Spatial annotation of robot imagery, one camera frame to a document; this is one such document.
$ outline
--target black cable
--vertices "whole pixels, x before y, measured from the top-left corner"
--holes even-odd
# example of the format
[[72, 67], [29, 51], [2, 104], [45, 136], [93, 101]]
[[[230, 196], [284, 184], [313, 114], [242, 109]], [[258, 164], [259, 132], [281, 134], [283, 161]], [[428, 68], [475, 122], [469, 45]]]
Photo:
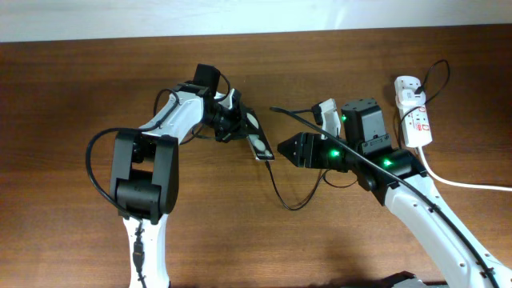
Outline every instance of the black cable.
[[224, 78], [224, 81], [226, 81], [226, 84], [227, 84], [227, 93], [226, 93], [226, 95], [222, 96], [221, 98], [219, 98], [219, 99], [215, 99], [215, 101], [216, 101], [216, 102], [223, 101], [224, 99], [226, 99], [226, 98], [227, 98], [227, 95], [229, 95], [229, 94], [230, 94], [230, 92], [231, 92], [231, 83], [230, 83], [230, 81], [229, 81], [229, 80], [227, 79], [227, 77], [226, 77], [224, 74], [222, 74], [222, 73], [221, 73], [221, 77], [222, 77], [222, 78]]
[[316, 183], [314, 184], [314, 187], [312, 189], [312, 191], [310, 192], [309, 195], [307, 195], [307, 197], [304, 198], [304, 200], [300, 201], [295, 207], [290, 207], [288, 206], [284, 200], [282, 200], [282, 197], [278, 191], [278, 188], [276, 187], [275, 185], [275, 180], [274, 180], [274, 176], [272, 175], [272, 169], [270, 168], [270, 163], [268, 161], [265, 161], [265, 166], [266, 168], [268, 169], [269, 171], [269, 174], [270, 174], [270, 179], [272, 179], [272, 185], [274, 185], [274, 190], [275, 190], [275, 193], [276, 195], [278, 196], [279, 198], [279, 201], [281, 201], [281, 204], [287, 208], [288, 210], [290, 211], [299, 211], [300, 209], [304, 208], [310, 201], [311, 199], [313, 198], [314, 196], [314, 193], [317, 191], [317, 188], [318, 188], [318, 184], [320, 184], [320, 181], [322, 180], [322, 177], [325, 176], [325, 174], [327, 173], [327, 171], [325, 171], [322, 176], [318, 177], [318, 180], [316, 181]]
[[135, 242], [134, 242], [134, 253], [132, 254], [132, 259], [134, 261], [135, 270], [137, 271], [138, 280], [142, 284], [142, 288], [146, 288], [146, 280], [144, 275], [142, 275], [142, 265], [144, 264], [144, 244], [142, 243], [142, 232], [144, 229], [142, 228], [142, 222], [138, 224], [138, 228], [135, 231]]
[[300, 113], [306, 113], [306, 112], [313, 112], [312, 109], [303, 109], [303, 110], [292, 110], [290, 111], [293, 114], [300, 114]]
[[[423, 84], [416, 89], [416, 91], [414, 92], [415, 94], [419, 94], [421, 92], [426, 92], [426, 88], [425, 88], [425, 85], [426, 83], [428, 82], [429, 80], [429, 74], [430, 72], [432, 71], [433, 68], [436, 67], [437, 64], [440, 64], [440, 63], [445, 63], [446, 64], [446, 71], [447, 71], [447, 75], [446, 75], [446, 80], [444, 82], [444, 84], [442, 84], [441, 88], [439, 88], [438, 92], [434, 93], [434, 95], [432, 95], [432, 97], [428, 98], [426, 101], [425, 101], [425, 105], [434, 100], [434, 98], [436, 98], [443, 89], [445, 89], [446, 85], [448, 85], [448, 82], [450, 81], [450, 64], [448, 63], [447, 60], [445, 59], [441, 59], [439, 61], [437, 61], [436, 63], [432, 64], [432, 66], [429, 68], [429, 70], [426, 72], [426, 75], [425, 75], [425, 78], [423, 79]], [[407, 115], [409, 115], [411, 112], [413, 112], [414, 110], [416, 110], [417, 108], [420, 108], [420, 106], [416, 106], [415, 108], [407, 111], [407, 113], [405, 113], [403, 116], [402, 116], [402, 119], [400, 119], [400, 122], [398, 123], [398, 147], [402, 148], [402, 136], [401, 136], [401, 132], [402, 132], [402, 123], [404, 121], [404, 119], [407, 117]]]
[[330, 169], [329, 169], [329, 170], [327, 170], [327, 171], [324, 173], [324, 175], [323, 175], [323, 177], [322, 177], [322, 178], [323, 178], [323, 181], [324, 181], [325, 183], [327, 183], [327, 185], [332, 186], [332, 187], [334, 187], [334, 188], [348, 188], [348, 187], [350, 187], [350, 186], [352, 186], [353, 184], [355, 184], [355, 183], [357, 183], [357, 182], [358, 182], [358, 180], [356, 179], [354, 182], [352, 182], [352, 183], [351, 183], [351, 184], [349, 184], [349, 185], [345, 185], [345, 186], [337, 186], [337, 185], [332, 184], [331, 182], [327, 181], [327, 178], [326, 178], [326, 177], [327, 177], [327, 172], [329, 172], [329, 171], [330, 171]]
[[288, 110], [285, 110], [285, 109], [279, 108], [279, 107], [271, 107], [270, 110], [272, 110], [274, 112], [279, 112], [279, 113], [286, 114], [286, 115], [294, 118], [295, 120], [299, 121], [300, 123], [308, 126], [309, 128], [311, 128], [311, 129], [313, 129], [313, 130], [315, 130], [315, 131], [325, 135], [330, 140], [332, 140], [335, 143], [337, 143], [338, 145], [340, 145], [343, 149], [345, 149], [347, 152], [351, 153], [353, 156], [355, 156], [356, 158], [358, 158], [359, 160], [361, 160], [362, 162], [367, 164], [372, 169], [376, 170], [379, 173], [382, 173], [382, 174], [386, 175], [389, 178], [392, 178], [393, 180], [399, 182], [400, 184], [404, 185], [409, 190], [411, 190], [414, 194], [416, 194], [416, 196], [418, 196], [422, 201], [424, 201], [424, 203], [426, 203], [432, 209], [433, 212], [436, 212], [439, 215], [439, 217], [459, 237], [459, 239], [461, 239], [461, 241], [464, 243], [464, 245], [468, 248], [468, 250], [470, 250], [472, 255], [475, 257], [475, 259], [478, 261], [480, 266], [483, 268], [483, 273], [485, 274], [485, 276], [488, 277], [488, 279], [491, 282], [492, 286], [494, 288], [499, 288], [499, 285], [496, 282], [496, 279], [494, 278], [494, 274], [493, 274], [492, 269], [489, 269], [489, 267], [484, 262], [483, 258], [480, 256], [480, 254], [476, 251], [476, 249], [471, 244], [471, 242], [466, 238], [466, 236], [464, 236], [464, 234], [460, 231], [460, 229], [457, 228], [457, 226], [441, 211], [441, 209], [437, 205], [435, 205], [431, 200], [429, 200], [428, 197], [425, 196], [422, 192], [420, 192], [418, 189], [414, 188], [414, 186], [412, 186], [408, 182], [400, 179], [399, 176], [397, 176], [397, 175], [395, 175], [395, 174], [393, 174], [393, 173], [391, 173], [391, 172], [389, 172], [387, 170], [384, 170], [383, 168], [381, 168], [377, 164], [375, 164], [372, 161], [366, 159], [364, 156], [360, 155], [358, 152], [356, 152], [352, 148], [348, 147], [347, 144], [343, 143], [338, 138], [336, 138], [335, 136], [331, 135], [329, 132], [327, 132], [327, 131], [325, 131], [325, 130], [323, 130], [321, 128], [318, 128], [315, 124], [313, 124], [311, 122], [308, 122], [304, 118], [301, 118], [301, 117], [297, 116], [296, 114], [293, 114], [293, 113], [289, 112]]
[[154, 104], [153, 104], [153, 117], [157, 115], [158, 101], [160, 101], [160, 96], [162, 96], [162, 94], [164, 92], [166, 92], [166, 91], [169, 92], [170, 94], [174, 94], [174, 96], [176, 98], [178, 98], [178, 96], [176, 95], [176, 92], [174, 92], [172, 89], [164, 88], [164, 89], [160, 90], [160, 92], [158, 92], [158, 94], [157, 94], [156, 99], [154, 100]]

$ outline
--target power strip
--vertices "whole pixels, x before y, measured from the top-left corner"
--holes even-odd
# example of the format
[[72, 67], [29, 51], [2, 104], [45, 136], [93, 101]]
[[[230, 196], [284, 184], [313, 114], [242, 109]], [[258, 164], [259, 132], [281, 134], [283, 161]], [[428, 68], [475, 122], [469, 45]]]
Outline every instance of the power strip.
[[419, 79], [412, 76], [400, 76], [394, 81], [395, 100], [400, 112], [400, 119], [419, 106], [409, 113], [402, 122], [404, 142], [410, 148], [418, 148], [432, 142], [429, 118], [425, 108], [425, 92], [415, 93], [420, 85]]

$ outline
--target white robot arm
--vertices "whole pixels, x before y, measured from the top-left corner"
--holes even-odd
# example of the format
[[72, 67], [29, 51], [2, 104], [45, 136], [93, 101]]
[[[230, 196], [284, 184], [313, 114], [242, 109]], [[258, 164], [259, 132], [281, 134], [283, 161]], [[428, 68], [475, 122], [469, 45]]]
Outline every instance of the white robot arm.
[[374, 99], [342, 106], [346, 141], [291, 111], [271, 109], [320, 133], [296, 134], [278, 144], [278, 152], [297, 167], [353, 171], [358, 184], [371, 191], [412, 231], [449, 287], [510, 286], [512, 270], [492, 256], [462, 224], [443, 201], [425, 167], [408, 150], [391, 147], [382, 111]]

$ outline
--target wooden table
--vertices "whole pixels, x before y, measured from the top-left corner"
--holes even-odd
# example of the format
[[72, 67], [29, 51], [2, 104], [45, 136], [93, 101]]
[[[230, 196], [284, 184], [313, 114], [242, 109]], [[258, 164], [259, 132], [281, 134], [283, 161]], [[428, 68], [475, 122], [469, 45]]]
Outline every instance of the wooden table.
[[[452, 79], [429, 106], [432, 168], [461, 182], [510, 185], [511, 31], [462, 26], [1, 44], [0, 286], [128, 286], [126, 231], [86, 176], [86, 144], [105, 128], [146, 123], [156, 92], [191, 79], [198, 62], [216, 65], [243, 93], [277, 153], [280, 141], [308, 129], [269, 106], [303, 109], [328, 98], [341, 106], [374, 97], [394, 134], [393, 80], [422, 78], [446, 58]], [[444, 78], [442, 69], [435, 74], [432, 87]], [[104, 186], [113, 138], [94, 148]], [[180, 147], [179, 158], [180, 192], [166, 234], [174, 285], [308, 286], [402, 270], [443, 280], [412, 233], [358, 186], [323, 183], [294, 213], [280, 207], [245, 141], [194, 140]], [[280, 155], [273, 168], [288, 202], [306, 196], [318, 176]], [[329, 177], [339, 185], [354, 180]], [[512, 266], [512, 194], [437, 187], [482, 244]]]

